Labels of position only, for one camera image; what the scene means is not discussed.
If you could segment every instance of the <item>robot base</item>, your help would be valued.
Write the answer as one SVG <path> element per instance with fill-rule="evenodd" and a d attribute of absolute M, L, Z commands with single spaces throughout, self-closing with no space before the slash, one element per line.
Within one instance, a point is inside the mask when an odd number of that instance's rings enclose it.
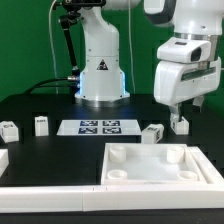
<path fill-rule="evenodd" d="M 122 98 L 116 100 L 100 101 L 89 100 L 81 98 L 80 95 L 75 94 L 75 103 L 82 104 L 89 107 L 117 107 L 128 104 L 130 102 L 130 94 L 126 93 Z"/>

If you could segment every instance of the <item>white container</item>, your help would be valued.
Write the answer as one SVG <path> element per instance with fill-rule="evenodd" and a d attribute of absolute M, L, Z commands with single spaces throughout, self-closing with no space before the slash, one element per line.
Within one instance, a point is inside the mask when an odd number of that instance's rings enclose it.
<path fill-rule="evenodd" d="M 110 161 L 113 163 L 123 163 L 126 161 L 126 147 L 123 145 L 112 145 L 110 147 Z"/>

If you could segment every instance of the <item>white platform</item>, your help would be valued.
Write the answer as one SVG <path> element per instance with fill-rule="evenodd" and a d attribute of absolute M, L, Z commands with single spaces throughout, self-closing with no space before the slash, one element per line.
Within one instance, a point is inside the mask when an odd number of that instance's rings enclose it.
<path fill-rule="evenodd" d="M 160 169 L 160 165 L 163 164 L 163 168 L 166 169 L 171 166 L 171 164 L 165 164 L 166 162 L 162 158 L 165 158 L 164 149 L 169 145 L 122 145 L 127 147 L 126 160 L 129 160 L 130 156 L 128 148 L 132 149 L 133 153 L 139 149 L 140 154 L 139 152 L 136 153 L 140 157 L 145 157 L 143 152 L 148 153 L 146 157 L 149 160 L 143 159 L 144 164 L 153 161 L 153 157 L 156 157 L 153 162 L 154 165 L 147 164 L 146 170 L 154 167 L 158 169 L 156 172 L 157 174 L 161 173 L 161 176 L 158 177 L 155 174 L 147 176 L 145 175 L 147 172 L 145 172 L 143 176 L 139 177 L 138 173 L 141 169 L 138 169 L 142 165 L 137 163 L 136 169 L 133 169 L 136 170 L 136 173 L 133 173 L 133 177 L 129 175 L 131 177 L 129 179 L 130 181 L 138 179 L 139 183 L 70 187 L 4 187 L 0 188 L 0 212 L 224 208 L 224 180 L 199 148 L 184 146 L 185 153 L 187 152 L 185 162 L 183 161 L 182 165 L 175 164 L 175 168 L 170 169 L 168 175 Z M 105 159 L 108 158 L 107 148 L 109 146 L 111 144 L 106 145 Z M 191 158 L 186 159 L 186 155 L 191 155 Z M 104 164 L 103 174 L 105 168 L 108 169 L 109 167 L 109 163 Z M 181 181 L 180 184 L 180 181 L 176 181 L 174 178 L 173 172 L 182 169 L 189 171 L 193 169 L 202 177 L 197 181 Z"/>

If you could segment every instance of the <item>white object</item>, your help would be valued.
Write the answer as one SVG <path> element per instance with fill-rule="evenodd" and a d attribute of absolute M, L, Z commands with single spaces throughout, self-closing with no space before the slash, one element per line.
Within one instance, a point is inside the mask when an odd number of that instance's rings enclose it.
<path fill-rule="evenodd" d="M 0 149 L 0 177 L 9 165 L 9 156 L 7 149 Z"/>
<path fill-rule="evenodd" d="M 184 147 L 170 146 L 167 148 L 167 162 L 183 163 L 184 162 Z"/>
<path fill-rule="evenodd" d="M 163 137 L 164 126 L 162 124 L 150 124 L 142 131 L 141 143 L 155 144 Z"/>
<path fill-rule="evenodd" d="M 143 144 L 125 144 L 125 146 L 130 149 L 135 148 L 136 151 L 140 149 L 143 158 L 145 157 L 143 152 L 148 151 L 148 148 L 151 149 L 151 152 L 158 153 L 158 150 L 161 152 L 162 148 L 167 149 L 172 145 L 165 145 L 164 147 L 164 145 L 159 144 L 145 146 Z M 199 148 L 184 147 L 187 148 L 189 155 L 195 161 L 196 167 L 200 169 L 206 183 L 198 184 L 199 180 L 178 180 L 179 184 L 146 182 L 135 185 L 4 187 L 0 188 L 0 212 L 224 208 L 224 180 L 222 176 Z"/>
<path fill-rule="evenodd" d="M 176 135 L 188 135 L 189 134 L 189 122 L 181 117 L 179 121 L 179 116 L 172 114 L 170 115 L 170 127 L 175 132 Z"/>
<path fill-rule="evenodd" d="M 48 118 L 47 117 L 35 117 L 35 134 L 36 136 L 48 136 Z"/>
<path fill-rule="evenodd" d="M 0 134 L 5 143 L 19 141 L 19 131 L 12 121 L 0 123 Z"/>
<path fill-rule="evenodd" d="M 115 147 L 126 148 L 126 159 L 123 162 L 111 161 L 110 150 Z M 110 171 L 114 171 L 117 178 L 110 178 Z M 127 173 L 127 178 L 122 178 L 122 171 Z M 107 143 L 101 184 L 183 184 L 178 176 L 180 171 L 196 173 L 198 181 L 194 184 L 207 183 L 186 145 Z"/>
<path fill-rule="evenodd" d="M 157 57 L 165 61 L 192 63 L 192 52 L 199 48 L 201 55 L 197 61 L 207 60 L 211 52 L 211 43 L 209 41 L 171 37 L 158 48 Z"/>
<path fill-rule="evenodd" d="M 214 91 L 219 86 L 221 60 L 210 63 L 210 73 L 194 76 L 198 65 L 161 61 L 156 69 L 154 96 L 157 102 L 174 105 Z"/>
<path fill-rule="evenodd" d="M 114 163 L 123 163 L 126 161 L 126 147 L 115 145 L 110 148 L 110 161 Z"/>
<path fill-rule="evenodd" d="M 153 24 L 174 25 L 175 37 L 157 52 L 156 101 L 172 106 L 216 90 L 224 1 L 145 0 L 144 10 Z"/>
<path fill-rule="evenodd" d="M 108 0 L 104 10 L 127 10 L 136 7 L 140 0 Z M 130 97 L 125 90 L 125 74 L 119 66 L 119 32 L 106 22 L 100 7 L 79 12 L 86 49 L 86 64 L 80 74 L 80 91 L 77 102 L 91 106 L 117 103 Z"/>
<path fill-rule="evenodd" d="M 128 174 L 124 170 L 110 170 L 107 173 L 107 178 L 110 180 L 126 180 L 127 177 Z"/>
<path fill-rule="evenodd" d="M 178 179 L 182 181 L 197 181 L 198 175 L 192 171 L 180 171 L 178 173 Z"/>
<path fill-rule="evenodd" d="M 137 120 L 63 120 L 57 135 L 141 135 L 141 130 Z"/>

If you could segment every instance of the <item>white cube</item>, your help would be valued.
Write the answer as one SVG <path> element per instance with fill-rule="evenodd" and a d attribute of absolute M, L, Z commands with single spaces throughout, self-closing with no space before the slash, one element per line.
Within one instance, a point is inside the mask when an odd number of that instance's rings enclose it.
<path fill-rule="evenodd" d="M 0 133 L 5 143 L 19 141 L 18 128 L 12 121 L 1 122 Z"/>
<path fill-rule="evenodd" d="M 36 136 L 48 136 L 48 119 L 47 117 L 35 117 L 35 135 Z"/>
<path fill-rule="evenodd" d="M 142 144 L 155 144 L 163 137 L 164 126 L 162 124 L 150 124 L 142 131 Z"/>

